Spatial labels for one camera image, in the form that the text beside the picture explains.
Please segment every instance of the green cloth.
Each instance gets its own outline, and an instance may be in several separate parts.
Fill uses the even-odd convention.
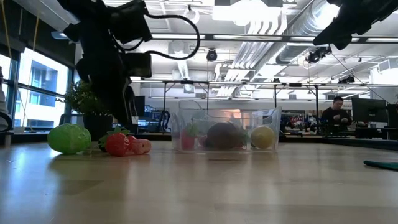
[[[398,171],[398,162],[374,162],[374,161],[363,161],[367,166],[377,167],[381,169]]]

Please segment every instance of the table surface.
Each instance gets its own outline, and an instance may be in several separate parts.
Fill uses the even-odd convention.
[[[59,155],[0,149],[0,223],[331,224],[398,222],[392,151],[281,144],[277,153]]]

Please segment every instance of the green cabbage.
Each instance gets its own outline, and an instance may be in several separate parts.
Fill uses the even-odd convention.
[[[91,135],[77,124],[63,124],[49,132],[47,142],[57,152],[76,154],[91,145]]]

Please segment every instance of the plastic container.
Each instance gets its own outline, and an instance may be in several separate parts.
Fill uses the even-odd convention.
[[[196,101],[182,100],[178,113],[172,114],[172,144],[178,151],[194,153],[276,151],[281,113],[281,107],[204,110]]]

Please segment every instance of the man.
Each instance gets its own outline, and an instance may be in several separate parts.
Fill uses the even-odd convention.
[[[342,110],[344,100],[340,96],[336,96],[333,99],[332,107],[329,107],[322,113],[322,119],[328,121],[329,125],[340,125],[343,129],[346,129],[351,124],[351,117],[345,110]]]

